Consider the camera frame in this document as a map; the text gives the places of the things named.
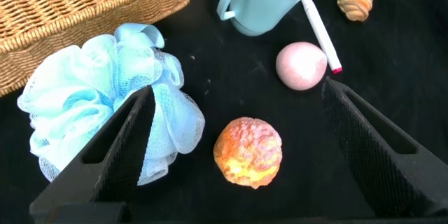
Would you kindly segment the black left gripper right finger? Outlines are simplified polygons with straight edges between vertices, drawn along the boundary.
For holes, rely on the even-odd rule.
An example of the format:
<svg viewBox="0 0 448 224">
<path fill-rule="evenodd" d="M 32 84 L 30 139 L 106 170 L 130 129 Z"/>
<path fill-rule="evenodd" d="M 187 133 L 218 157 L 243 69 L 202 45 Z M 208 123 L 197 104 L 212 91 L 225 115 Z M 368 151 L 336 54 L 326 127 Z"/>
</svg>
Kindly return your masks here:
<svg viewBox="0 0 448 224">
<path fill-rule="evenodd" d="M 447 164 L 343 83 L 327 78 L 329 126 L 381 217 L 447 217 Z"/>
</svg>

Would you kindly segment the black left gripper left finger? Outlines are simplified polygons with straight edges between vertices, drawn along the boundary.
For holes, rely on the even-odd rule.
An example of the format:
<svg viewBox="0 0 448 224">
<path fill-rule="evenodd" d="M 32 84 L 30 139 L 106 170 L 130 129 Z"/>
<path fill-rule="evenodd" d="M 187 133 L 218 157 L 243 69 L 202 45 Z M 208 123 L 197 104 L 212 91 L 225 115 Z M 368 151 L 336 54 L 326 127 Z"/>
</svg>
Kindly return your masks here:
<svg viewBox="0 0 448 224">
<path fill-rule="evenodd" d="M 30 204 L 35 223 L 125 223 L 155 113 L 151 86 L 132 94 Z"/>
</svg>

